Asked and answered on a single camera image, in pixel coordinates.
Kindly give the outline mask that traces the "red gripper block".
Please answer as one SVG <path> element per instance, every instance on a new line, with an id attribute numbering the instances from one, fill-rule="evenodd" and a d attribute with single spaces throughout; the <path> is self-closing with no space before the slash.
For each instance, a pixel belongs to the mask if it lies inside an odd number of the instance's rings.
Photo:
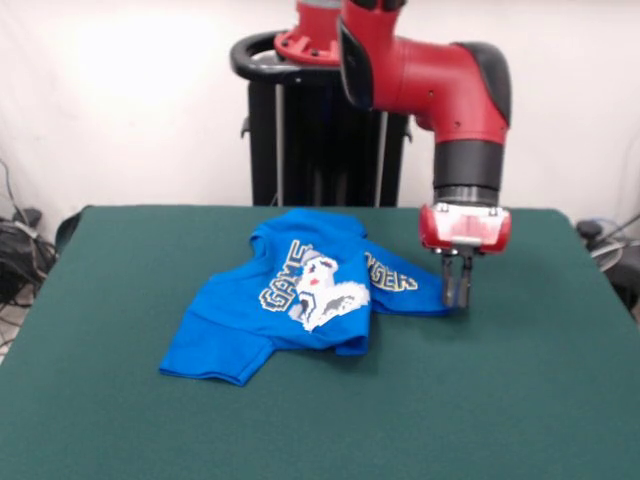
<path id="1" fill-rule="evenodd" d="M 426 248 L 451 250 L 468 246 L 485 254 L 501 253 L 511 238 L 511 213 L 501 207 L 437 203 L 419 213 L 419 232 Z M 455 305 L 453 257 L 442 256 L 443 303 Z M 458 284 L 458 307 L 467 308 L 473 258 L 464 256 Z"/>

